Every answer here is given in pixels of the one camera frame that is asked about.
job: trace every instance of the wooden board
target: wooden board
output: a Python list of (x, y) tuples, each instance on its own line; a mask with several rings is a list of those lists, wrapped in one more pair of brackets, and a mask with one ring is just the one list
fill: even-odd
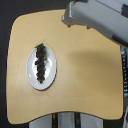
[[(7, 115), (12, 124), (40, 116), (77, 111), (105, 119), (123, 113), (120, 47), (97, 31), (68, 28), (63, 10), (23, 15), (13, 24), (7, 65)], [(44, 43), (57, 59), (54, 83), (45, 91), (28, 82), (26, 62), (32, 49)]]

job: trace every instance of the machine part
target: machine part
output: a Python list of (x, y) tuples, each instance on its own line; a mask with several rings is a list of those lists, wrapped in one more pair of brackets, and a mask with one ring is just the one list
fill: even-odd
[(58, 114), (58, 128), (75, 128), (74, 113), (66, 112)]
[(120, 5), (119, 7), (112, 5), (113, 2), (116, 1), (105, 2), (104, 0), (102, 3), (101, 0), (89, 0), (87, 3), (71, 2), (62, 16), (62, 21), (68, 26), (76, 24), (94, 28), (115, 43), (128, 47), (128, 18), (126, 17), (128, 2), (116, 2)]
[(122, 69), (123, 69), (123, 85), (124, 85), (124, 98), (128, 97), (128, 55), (127, 49), (121, 47)]
[(52, 128), (58, 128), (58, 114), (52, 114)]
[(52, 115), (44, 116), (30, 122), (29, 128), (52, 128)]
[(124, 116), (123, 128), (128, 128), (128, 107), (126, 109), (125, 116)]
[(81, 128), (81, 118), (80, 118), (80, 113), (75, 112), (75, 128)]
[(80, 128), (103, 128), (103, 119), (87, 114), (80, 114), (80, 118), (81, 118)]

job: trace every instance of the light wood surface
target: light wood surface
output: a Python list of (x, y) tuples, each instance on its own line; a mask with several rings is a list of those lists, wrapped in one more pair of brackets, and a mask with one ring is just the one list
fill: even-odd
[[(68, 28), (63, 10), (24, 15), (13, 24), (7, 65), (7, 115), (12, 124), (62, 111), (78, 111), (105, 119), (123, 113), (120, 47), (97, 31)], [(57, 59), (54, 83), (45, 91), (28, 82), (26, 62), (44, 43)]]

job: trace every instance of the gray robotic arm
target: gray robotic arm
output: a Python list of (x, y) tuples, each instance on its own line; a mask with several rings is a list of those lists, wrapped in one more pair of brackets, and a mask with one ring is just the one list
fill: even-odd
[(76, 0), (69, 3), (62, 21), (94, 28), (128, 47), (128, 0)]

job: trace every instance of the black background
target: black background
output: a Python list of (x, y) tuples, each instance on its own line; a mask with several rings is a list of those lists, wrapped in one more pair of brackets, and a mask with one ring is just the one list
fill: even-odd
[[(14, 20), (32, 12), (65, 9), (70, 0), (0, 0), (0, 128), (28, 128), (27, 124), (11, 125), (7, 119), (6, 69), (11, 27)], [(105, 128), (122, 128), (123, 118), (104, 121)]]

